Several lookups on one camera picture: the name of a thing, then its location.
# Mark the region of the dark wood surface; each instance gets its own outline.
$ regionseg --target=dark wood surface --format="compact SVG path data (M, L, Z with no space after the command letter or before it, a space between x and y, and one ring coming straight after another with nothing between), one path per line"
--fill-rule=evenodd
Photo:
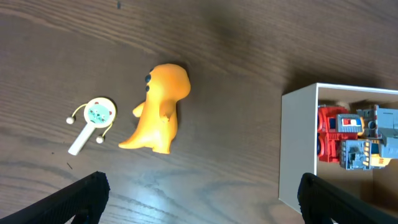
M100 170L103 223L303 223L277 197L280 97L313 82L397 88L397 11L393 0L0 1L0 217ZM192 84L171 155L118 148L144 77L166 62ZM96 96L117 103L114 127L71 156L85 122L65 118Z

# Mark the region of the white box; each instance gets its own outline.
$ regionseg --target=white box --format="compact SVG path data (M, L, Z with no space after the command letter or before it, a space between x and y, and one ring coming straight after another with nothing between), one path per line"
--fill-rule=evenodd
M378 198L398 198L398 162L381 170L344 170L339 164L317 158L317 112L319 100L378 104L398 102L398 91L348 85L314 83L282 96L280 137L279 200L300 212L297 191L304 173L313 173L384 211L398 214L398 208Z

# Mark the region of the dinosaur eye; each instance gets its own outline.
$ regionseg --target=dinosaur eye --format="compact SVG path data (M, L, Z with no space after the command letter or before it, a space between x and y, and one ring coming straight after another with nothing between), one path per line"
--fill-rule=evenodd
M145 76L145 82L149 83L149 81L150 81L150 75Z

